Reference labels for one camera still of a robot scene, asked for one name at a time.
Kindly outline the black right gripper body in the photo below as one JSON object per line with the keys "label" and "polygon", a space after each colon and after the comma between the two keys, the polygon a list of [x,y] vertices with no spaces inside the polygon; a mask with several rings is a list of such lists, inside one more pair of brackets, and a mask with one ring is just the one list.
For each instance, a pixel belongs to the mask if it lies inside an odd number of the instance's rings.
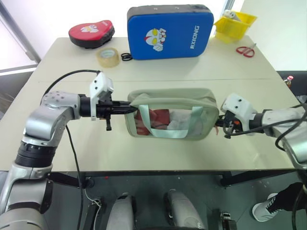
{"label": "black right gripper body", "polygon": [[226,135],[232,135],[240,131],[240,121],[232,112],[226,112],[224,115],[223,131]]}

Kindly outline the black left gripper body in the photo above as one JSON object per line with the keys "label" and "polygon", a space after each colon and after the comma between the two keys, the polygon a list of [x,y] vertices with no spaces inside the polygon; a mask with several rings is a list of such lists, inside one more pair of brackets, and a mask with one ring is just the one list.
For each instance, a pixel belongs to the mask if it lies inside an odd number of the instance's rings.
{"label": "black left gripper body", "polygon": [[106,130],[111,131],[111,115],[115,114],[117,107],[120,107],[120,101],[113,101],[110,92],[98,99],[96,105],[96,117],[100,120],[106,120]]}

